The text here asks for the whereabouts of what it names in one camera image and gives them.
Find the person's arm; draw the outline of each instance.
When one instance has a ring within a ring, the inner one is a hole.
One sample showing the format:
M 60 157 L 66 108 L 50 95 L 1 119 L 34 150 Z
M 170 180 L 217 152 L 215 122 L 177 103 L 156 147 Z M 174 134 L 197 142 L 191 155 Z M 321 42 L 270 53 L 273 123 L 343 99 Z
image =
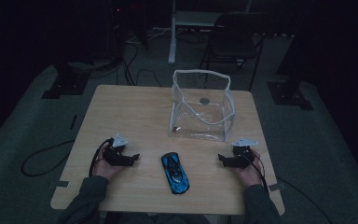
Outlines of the person's arm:
M 260 155 L 254 150 L 252 151 L 255 154 L 253 164 L 260 171 L 258 159 Z M 243 192 L 245 224 L 281 223 L 278 210 L 261 185 L 260 174 L 254 166 L 249 165 L 245 169 L 233 168 L 232 170 L 245 187 L 245 191 Z
M 79 194 L 59 217 L 58 224 L 99 223 L 98 206 L 105 199 L 107 185 L 122 166 L 110 166 L 103 160 L 103 147 L 94 165 L 93 176 L 83 180 Z

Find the dark background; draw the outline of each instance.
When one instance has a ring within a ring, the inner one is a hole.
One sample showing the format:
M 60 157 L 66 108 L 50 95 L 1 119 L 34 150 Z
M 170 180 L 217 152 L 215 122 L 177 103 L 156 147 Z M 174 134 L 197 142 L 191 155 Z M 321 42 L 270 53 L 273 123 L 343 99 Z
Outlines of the dark background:
M 219 2 L 184 0 L 177 9 L 224 11 L 241 5 Z M 120 39 L 106 50 L 109 27 L 141 35 L 169 27 L 171 10 L 166 0 L 0 0 L 0 127 L 46 67 L 92 63 L 106 52 L 119 57 Z M 358 1 L 254 0 L 252 11 L 276 15 L 277 35 L 296 35 L 277 73 L 300 76 L 318 88 L 358 161 Z

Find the wooden table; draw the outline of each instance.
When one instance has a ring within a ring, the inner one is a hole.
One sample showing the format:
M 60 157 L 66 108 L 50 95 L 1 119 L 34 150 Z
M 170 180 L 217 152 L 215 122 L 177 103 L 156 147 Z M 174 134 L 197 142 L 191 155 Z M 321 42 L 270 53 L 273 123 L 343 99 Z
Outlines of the wooden table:
M 88 176 L 96 148 L 117 133 L 129 143 L 123 151 L 138 161 L 115 176 L 108 186 L 104 211 L 240 215 L 244 207 L 239 179 L 224 168 L 217 154 L 232 156 L 231 142 L 240 137 L 253 139 L 253 146 L 264 162 L 269 185 L 276 178 L 269 151 L 248 91 L 232 91 L 236 118 L 228 143 L 182 137 L 169 137 L 172 94 L 170 88 L 99 86 L 77 135 L 61 181 L 51 200 L 55 209 L 65 209 L 78 194 L 83 178 Z M 171 193 L 160 157 L 175 151 L 186 171 L 190 189 L 182 195 Z M 270 193 L 279 213 L 284 213 L 278 190 Z

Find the clear plastic bag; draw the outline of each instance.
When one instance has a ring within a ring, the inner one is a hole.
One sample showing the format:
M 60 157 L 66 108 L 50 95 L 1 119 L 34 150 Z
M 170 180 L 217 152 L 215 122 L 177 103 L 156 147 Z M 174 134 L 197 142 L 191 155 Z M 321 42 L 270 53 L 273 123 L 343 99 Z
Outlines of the clear plastic bag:
M 195 69 L 176 70 L 172 79 L 170 136 L 226 142 L 235 114 L 229 76 Z

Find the hand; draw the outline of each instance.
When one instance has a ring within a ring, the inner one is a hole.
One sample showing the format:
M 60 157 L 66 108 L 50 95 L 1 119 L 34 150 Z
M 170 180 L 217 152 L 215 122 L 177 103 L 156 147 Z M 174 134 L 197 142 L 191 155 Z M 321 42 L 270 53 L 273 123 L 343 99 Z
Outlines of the hand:
M 254 151 L 254 150 L 252 150 L 252 151 L 255 154 L 255 160 L 254 160 L 253 164 L 255 165 L 255 167 L 257 167 L 257 169 L 259 171 L 261 171 L 260 164 L 258 163 L 259 162 L 258 158 L 260 158 L 260 155 L 256 151 Z M 240 178 L 241 183 L 246 188 L 248 188 L 252 185 L 261 184 L 261 176 L 252 164 L 249 164 L 245 169 L 232 168 L 232 171 Z
M 106 160 L 103 159 L 103 152 L 108 146 L 109 145 L 104 145 L 101 148 L 100 153 L 98 154 L 98 159 L 95 162 L 92 175 L 103 176 L 110 181 L 114 175 L 124 169 L 124 166 L 111 166 Z

